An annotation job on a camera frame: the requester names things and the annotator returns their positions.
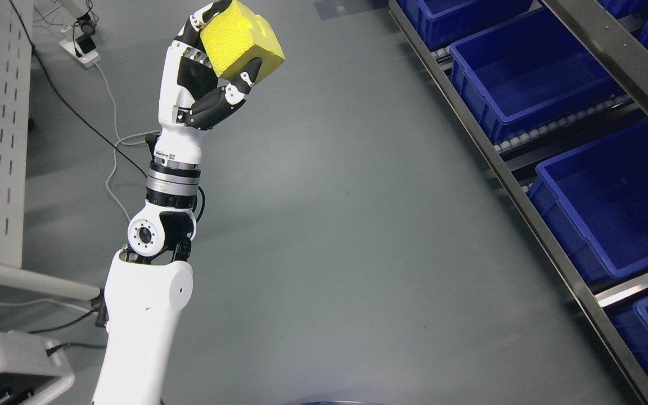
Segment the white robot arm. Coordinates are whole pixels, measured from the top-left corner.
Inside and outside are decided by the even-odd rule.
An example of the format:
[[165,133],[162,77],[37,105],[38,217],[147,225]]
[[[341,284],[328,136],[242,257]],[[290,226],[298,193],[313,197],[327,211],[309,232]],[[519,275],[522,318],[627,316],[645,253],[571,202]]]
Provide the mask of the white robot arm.
[[160,82],[160,134],[147,141],[146,199],[128,241],[111,260],[103,303],[108,334],[93,404],[159,404],[182,310],[193,291],[188,259],[196,236],[201,144],[241,108],[263,77],[262,56],[218,62],[256,30],[239,1],[193,12],[167,48]]

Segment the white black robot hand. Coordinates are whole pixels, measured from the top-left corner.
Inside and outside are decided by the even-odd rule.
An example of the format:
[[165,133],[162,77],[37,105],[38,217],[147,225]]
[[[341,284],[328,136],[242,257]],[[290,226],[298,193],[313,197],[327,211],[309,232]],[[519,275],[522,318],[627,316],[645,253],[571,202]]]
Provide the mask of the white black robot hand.
[[201,29],[227,10],[231,3],[216,1],[196,10],[166,51],[157,111],[161,127],[156,142],[157,164],[200,164],[201,144],[207,131],[244,105],[259,77],[263,60],[255,57],[229,84],[209,91],[196,101],[190,90],[178,84],[180,64],[192,61],[185,57],[187,51],[204,48]]

